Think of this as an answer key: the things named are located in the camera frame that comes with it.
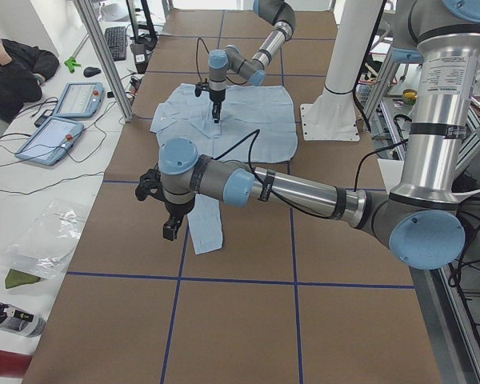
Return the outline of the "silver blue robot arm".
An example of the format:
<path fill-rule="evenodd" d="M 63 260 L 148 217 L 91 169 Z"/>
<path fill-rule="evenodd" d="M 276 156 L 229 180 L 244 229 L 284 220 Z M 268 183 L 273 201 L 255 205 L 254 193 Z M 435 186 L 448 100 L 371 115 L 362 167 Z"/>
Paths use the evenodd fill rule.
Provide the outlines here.
<path fill-rule="evenodd" d="M 209 77 L 196 85 L 195 92 L 209 93 L 212 118 L 218 123 L 222 103 L 226 99 L 226 80 L 229 71 L 239 75 L 252 86 L 260 86 L 266 76 L 266 68 L 273 61 L 277 51 L 292 39 L 296 30 L 294 10 L 284 1 L 255 1 L 253 12 L 272 25 L 273 29 L 251 58 L 245 57 L 234 45 L 212 50 L 208 57 Z"/>
<path fill-rule="evenodd" d="M 297 35 L 278 55 L 270 81 L 283 84 L 294 102 L 316 97 L 329 67 L 337 27 L 329 11 L 299 11 Z M 295 156 L 278 170 L 317 182 L 381 190 L 383 180 L 368 133 L 358 142 L 300 140 Z M 341 284 L 407 285 L 408 268 L 377 240 L 347 224 L 312 218 L 280 202 L 222 206 L 221 249 L 196 254 L 191 236 L 162 237 L 166 215 L 154 216 L 153 254 L 188 278 Z"/>

